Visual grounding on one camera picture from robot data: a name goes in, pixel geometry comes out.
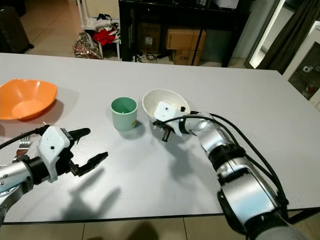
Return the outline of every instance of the green cup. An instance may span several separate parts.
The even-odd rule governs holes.
[[[111,103],[113,126],[119,131],[128,131],[137,124],[137,102],[131,97],[119,97]]]

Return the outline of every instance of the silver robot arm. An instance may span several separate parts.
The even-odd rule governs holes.
[[[163,141],[170,132],[178,136],[197,136],[206,156],[212,163],[221,185],[217,198],[230,227],[249,236],[251,240],[305,240],[302,233],[290,226],[280,215],[277,195],[254,165],[246,158],[246,151],[236,145],[227,132],[210,120],[184,118],[184,109],[174,110],[161,102],[153,123],[166,130]],[[208,113],[192,116],[212,119]]]
[[[79,167],[72,162],[71,152],[75,142],[90,133],[89,128],[82,128],[67,132],[64,128],[44,126],[37,128],[41,135],[37,144],[39,156],[30,159],[21,155],[10,165],[0,166],[0,226],[5,220],[8,210],[34,185],[44,181],[56,181],[58,176],[72,172],[75,176],[82,176],[98,166],[107,156],[107,152],[100,153]]]

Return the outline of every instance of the tiled floor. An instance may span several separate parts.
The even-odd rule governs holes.
[[[58,57],[75,57],[73,43],[81,32],[81,21],[76,0],[26,0],[27,13],[20,19],[34,45],[26,54]],[[117,61],[115,52],[104,53],[105,60]],[[170,56],[148,60],[142,56],[143,63],[171,64]],[[236,61],[230,62],[230,68],[245,68]],[[200,66],[221,67],[219,62],[201,62]]]
[[[34,49],[26,54],[75,57],[73,43],[81,31],[76,0],[26,0],[27,13],[22,24]],[[115,52],[106,60],[117,61]],[[170,57],[142,62],[173,64]],[[218,62],[201,62],[205,67],[221,67]],[[245,68],[244,61],[234,59],[230,68]],[[311,240],[320,239],[320,214],[296,226]],[[241,240],[223,216],[126,220],[96,223],[3,225],[0,240]]]

